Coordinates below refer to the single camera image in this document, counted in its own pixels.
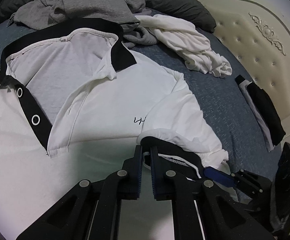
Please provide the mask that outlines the white polo shirt black collar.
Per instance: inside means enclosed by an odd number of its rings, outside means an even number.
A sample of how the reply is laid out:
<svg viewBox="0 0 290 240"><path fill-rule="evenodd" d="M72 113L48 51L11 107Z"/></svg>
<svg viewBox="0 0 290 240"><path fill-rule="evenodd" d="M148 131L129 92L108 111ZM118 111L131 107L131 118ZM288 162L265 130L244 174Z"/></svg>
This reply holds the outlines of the white polo shirt black collar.
<svg viewBox="0 0 290 240"><path fill-rule="evenodd" d="M15 239L82 179L153 137L199 178L229 155L182 73L127 49L117 23L81 18L0 41L0 233Z"/></svg>

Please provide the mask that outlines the white long sleeve garment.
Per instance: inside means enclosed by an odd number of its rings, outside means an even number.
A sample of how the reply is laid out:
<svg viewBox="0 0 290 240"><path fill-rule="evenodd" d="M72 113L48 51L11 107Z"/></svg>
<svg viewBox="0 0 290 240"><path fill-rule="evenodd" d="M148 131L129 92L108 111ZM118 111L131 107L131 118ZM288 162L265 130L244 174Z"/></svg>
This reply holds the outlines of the white long sleeve garment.
<svg viewBox="0 0 290 240"><path fill-rule="evenodd" d="M191 22L167 15L138 15L141 26L185 60L189 70L214 77L231 76L229 61L211 48L210 40Z"/></svg>

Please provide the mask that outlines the person dark trousers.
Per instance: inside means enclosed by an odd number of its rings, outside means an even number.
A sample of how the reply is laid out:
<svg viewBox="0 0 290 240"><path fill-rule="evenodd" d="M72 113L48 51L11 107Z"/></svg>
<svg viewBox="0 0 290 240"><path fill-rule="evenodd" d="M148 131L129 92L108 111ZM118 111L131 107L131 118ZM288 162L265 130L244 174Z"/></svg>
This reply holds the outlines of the person dark trousers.
<svg viewBox="0 0 290 240"><path fill-rule="evenodd" d="M272 182L270 224L274 235L282 239L290 232L290 143L285 142Z"/></svg>

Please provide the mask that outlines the folded black white garment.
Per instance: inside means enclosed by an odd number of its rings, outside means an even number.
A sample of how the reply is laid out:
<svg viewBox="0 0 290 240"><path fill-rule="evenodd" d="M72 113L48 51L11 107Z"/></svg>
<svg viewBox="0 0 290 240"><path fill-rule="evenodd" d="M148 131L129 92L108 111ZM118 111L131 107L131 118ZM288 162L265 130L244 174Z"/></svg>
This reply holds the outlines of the folded black white garment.
<svg viewBox="0 0 290 240"><path fill-rule="evenodd" d="M235 78L235 82L261 128L267 151L272 151L286 135L272 100L265 90L241 75Z"/></svg>

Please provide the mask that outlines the cream tufted headboard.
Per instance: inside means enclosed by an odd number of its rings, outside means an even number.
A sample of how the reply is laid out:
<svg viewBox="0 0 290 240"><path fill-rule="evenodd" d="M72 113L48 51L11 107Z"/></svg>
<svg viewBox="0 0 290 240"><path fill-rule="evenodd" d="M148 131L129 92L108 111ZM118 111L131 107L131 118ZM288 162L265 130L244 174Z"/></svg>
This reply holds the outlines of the cream tufted headboard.
<svg viewBox="0 0 290 240"><path fill-rule="evenodd" d="M214 35L270 96L290 142L290 1L198 0Z"/></svg>

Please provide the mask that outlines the grey sweatshirt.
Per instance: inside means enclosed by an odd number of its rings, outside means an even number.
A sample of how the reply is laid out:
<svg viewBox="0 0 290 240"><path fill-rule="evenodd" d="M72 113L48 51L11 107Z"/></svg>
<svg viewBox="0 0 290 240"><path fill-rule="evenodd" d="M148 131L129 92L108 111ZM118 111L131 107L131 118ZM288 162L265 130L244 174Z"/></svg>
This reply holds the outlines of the grey sweatshirt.
<svg viewBox="0 0 290 240"><path fill-rule="evenodd" d="M149 16L145 0L33 0L12 14L9 24L22 24L34 30L74 18L101 18L123 28L124 44L152 46L156 38L137 19Z"/></svg>

